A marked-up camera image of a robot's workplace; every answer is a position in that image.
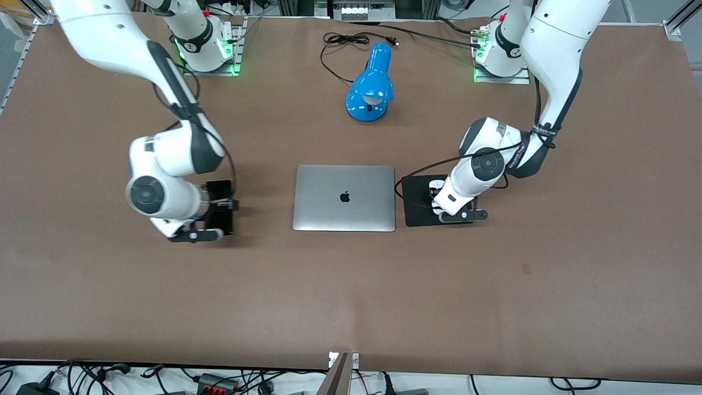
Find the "black square mouse pad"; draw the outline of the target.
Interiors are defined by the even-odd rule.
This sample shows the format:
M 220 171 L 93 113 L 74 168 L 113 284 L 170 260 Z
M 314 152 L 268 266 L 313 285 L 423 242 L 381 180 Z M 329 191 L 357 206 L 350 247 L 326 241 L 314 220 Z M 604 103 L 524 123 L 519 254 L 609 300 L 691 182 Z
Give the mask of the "black square mouse pad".
M 407 227 L 437 227 L 438 225 L 468 224 L 441 223 L 438 216 L 444 211 L 433 202 L 426 202 L 424 200 L 424 191 L 428 189 L 429 181 L 437 175 L 441 174 L 407 177 L 405 180 L 402 180 L 402 195 L 405 198 L 403 200 L 404 215 Z M 461 208 L 460 211 L 478 209 L 476 201 L 472 200 Z

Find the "silver closed laptop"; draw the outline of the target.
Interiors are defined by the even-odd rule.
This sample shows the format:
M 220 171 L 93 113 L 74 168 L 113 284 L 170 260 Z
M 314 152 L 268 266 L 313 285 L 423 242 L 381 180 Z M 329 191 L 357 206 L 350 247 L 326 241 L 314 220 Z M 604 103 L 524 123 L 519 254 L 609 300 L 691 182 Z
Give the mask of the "silver closed laptop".
M 395 230 L 392 166 L 297 167 L 292 227 L 296 231 Z

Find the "blue desk lamp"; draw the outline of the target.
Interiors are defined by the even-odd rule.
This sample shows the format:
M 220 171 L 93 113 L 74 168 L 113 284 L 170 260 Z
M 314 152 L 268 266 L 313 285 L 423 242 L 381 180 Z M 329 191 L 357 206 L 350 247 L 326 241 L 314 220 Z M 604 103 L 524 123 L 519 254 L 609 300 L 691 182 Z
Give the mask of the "blue desk lamp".
M 365 69 L 353 81 L 344 100 L 346 111 L 357 122 L 377 122 L 388 112 L 394 99 L 389 77 L 393 50 L 388 43 L 378 42 L 370 49 Z

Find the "grey orange connector block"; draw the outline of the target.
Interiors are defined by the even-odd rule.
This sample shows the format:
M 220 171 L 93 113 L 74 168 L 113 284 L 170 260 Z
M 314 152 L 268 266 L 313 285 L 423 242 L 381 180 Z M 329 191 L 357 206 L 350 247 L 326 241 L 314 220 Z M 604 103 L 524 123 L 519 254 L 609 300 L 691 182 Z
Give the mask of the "grey orange connector block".
M 235 395 L 238 382 L 234 379 L 203 373 L 197 377 L 196 395 Z

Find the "white power strip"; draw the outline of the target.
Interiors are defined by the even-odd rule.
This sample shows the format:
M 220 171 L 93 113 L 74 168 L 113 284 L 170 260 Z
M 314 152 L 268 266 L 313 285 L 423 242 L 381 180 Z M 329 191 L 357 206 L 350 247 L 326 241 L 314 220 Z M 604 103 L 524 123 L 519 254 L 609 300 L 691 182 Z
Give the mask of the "white power strip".
M 334 15 L 341 21 L 369 21 L 370 3 L 335 3 Z

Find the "black power adapter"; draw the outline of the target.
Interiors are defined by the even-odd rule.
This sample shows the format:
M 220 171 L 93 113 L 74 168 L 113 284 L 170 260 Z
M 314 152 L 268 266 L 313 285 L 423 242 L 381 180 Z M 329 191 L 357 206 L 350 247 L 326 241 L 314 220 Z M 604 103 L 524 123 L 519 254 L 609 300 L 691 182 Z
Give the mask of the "black power adapter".
M 60 393 L 49 387 L 44 388 L 38 382 L 29 382 L 21 385 L 15 395 L 60 395 Z

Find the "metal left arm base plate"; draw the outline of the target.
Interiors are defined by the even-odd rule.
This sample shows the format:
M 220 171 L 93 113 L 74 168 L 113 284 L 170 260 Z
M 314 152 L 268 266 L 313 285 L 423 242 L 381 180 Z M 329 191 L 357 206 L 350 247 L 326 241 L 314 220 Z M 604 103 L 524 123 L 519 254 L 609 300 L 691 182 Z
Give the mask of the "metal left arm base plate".
M 471 43 L 477 44 L 477 48 L 472 49 L 474 82 L 529 85 L 529 70 L 520 45 L 501 40 L 499 25 L 501 22 L 495 20 L 481 26 L 479 35 L 471 38 Z

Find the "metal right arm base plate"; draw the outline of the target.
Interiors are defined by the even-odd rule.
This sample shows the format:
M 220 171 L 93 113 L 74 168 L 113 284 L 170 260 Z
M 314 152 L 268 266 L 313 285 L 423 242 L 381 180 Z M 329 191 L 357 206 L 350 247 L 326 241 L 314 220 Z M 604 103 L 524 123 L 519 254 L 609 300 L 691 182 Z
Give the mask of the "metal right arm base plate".
M 200 52 L 188 53 L 180 43 L 176 43 L 182 64 L 198 76 L 239 75 L 249 17 L 244 16 L 235 23 L 216 18 L 215 15 L 208 16 L 208 20 L 213 23 L 214 33 Z

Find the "aluminium frame rail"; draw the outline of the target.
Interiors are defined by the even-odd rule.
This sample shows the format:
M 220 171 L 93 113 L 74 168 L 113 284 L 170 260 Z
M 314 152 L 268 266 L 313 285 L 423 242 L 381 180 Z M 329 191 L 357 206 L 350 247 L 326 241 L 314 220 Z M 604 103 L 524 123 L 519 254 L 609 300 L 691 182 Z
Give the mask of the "aluminium frame rail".
M 52 25 L 48 0 L 0 0 L 0 116 L 40 26 Z
M 686 0 L 675 10 L 663 26 L 665 35 L 670 42 L 681 42 L 681 28 L 702 10 L 702 0 Z

